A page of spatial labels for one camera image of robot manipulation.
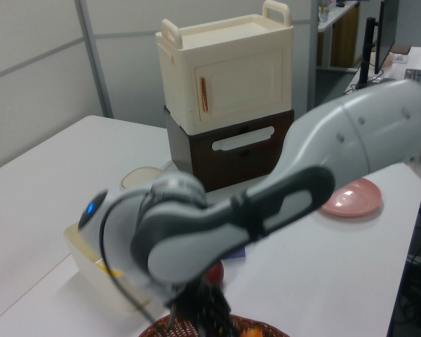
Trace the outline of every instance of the wicker basket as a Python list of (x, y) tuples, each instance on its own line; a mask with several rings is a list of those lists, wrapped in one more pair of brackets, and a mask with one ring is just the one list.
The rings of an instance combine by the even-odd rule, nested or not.
[[(249, 329), (259, 329), (262, 331), (263, 337), (289, 337), (284, 332), (279, 331), (275, 327), (266, 323), (253, 321), (243, 317), (231, 315), (235, 325), (241, 333)], [(168, 316), (159, 319), (156, 324), (159, 328), (165, 330), (168, 325)], [(167, 337), (198, 337), (198, 333), (189, 321), (181, 320), (176, 318), (173, 330), (167, 332)], [(140, 334), (140, 337), (163, 337), (153, 325), (149, 326), (148, 329)]]

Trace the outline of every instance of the black stand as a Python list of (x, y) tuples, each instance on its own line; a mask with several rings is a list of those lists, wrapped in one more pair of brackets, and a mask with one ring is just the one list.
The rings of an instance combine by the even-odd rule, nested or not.
[(356, 84), (356, 89), (366, 88), (368, 83), (368, 71), (370, 69), (370, 60), (371, 60), (371, 50), (374, 47), (373, 37), (374, 37), (374, 27), (377, 26), (375, 18), (367, 18), (365, 26), (365, 37), (363, 38), (363, 50), (362, 50), (362, 61), (360, 63), (360, 75), (359, 82)]

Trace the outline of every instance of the purple object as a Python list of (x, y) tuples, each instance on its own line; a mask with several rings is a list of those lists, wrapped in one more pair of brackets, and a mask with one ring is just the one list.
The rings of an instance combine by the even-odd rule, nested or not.
[(229, 260), (230, 258), (245, 258), (245, 257), (246, 257), (245, 248), (242, 248), (239, 251), (236, 251), (235, 253), (232, 253), (231, 255), (226, 256), (225, 258), (223, 258), (223, 260)]

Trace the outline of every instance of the keyboard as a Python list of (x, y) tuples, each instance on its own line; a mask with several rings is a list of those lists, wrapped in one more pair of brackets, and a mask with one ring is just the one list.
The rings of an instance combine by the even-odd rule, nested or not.
[(404, 79), (412, 79), (418, 83), (421, 83), (421, 70), (420, 69), (406, 69)]

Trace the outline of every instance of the storage box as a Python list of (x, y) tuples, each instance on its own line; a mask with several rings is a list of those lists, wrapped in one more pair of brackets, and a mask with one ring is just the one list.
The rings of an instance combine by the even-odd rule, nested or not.
[[(89, 284), (95, 289), (106, 306), (122, 312), (133, 312), (135, 307), (131, 304), (115, 287), (104, 263), (87, 243), (81, 238), (78, 232), (78, 223), (70, 225), (64, 231), (64, 239), (67, 242), (70, 253), (75, 260), (80, 273), (87, 279)], [(119, 270), (112, 270), (113, 275), (132, 297), (136, 298), (143, 308), (151, 302), (148, 295), (140, 289), (130, 285), (125, 274)]]
[(163, 20), (156, 41), (166, 106), (187, 135), (292, 109), (287, 5), (266, 0), (262, 15), (186, 28)]
[(173, 162), (196, 176), (207, 192), (270, 173), (294, 119), (290, 110), (190, 136), (164, 109)]

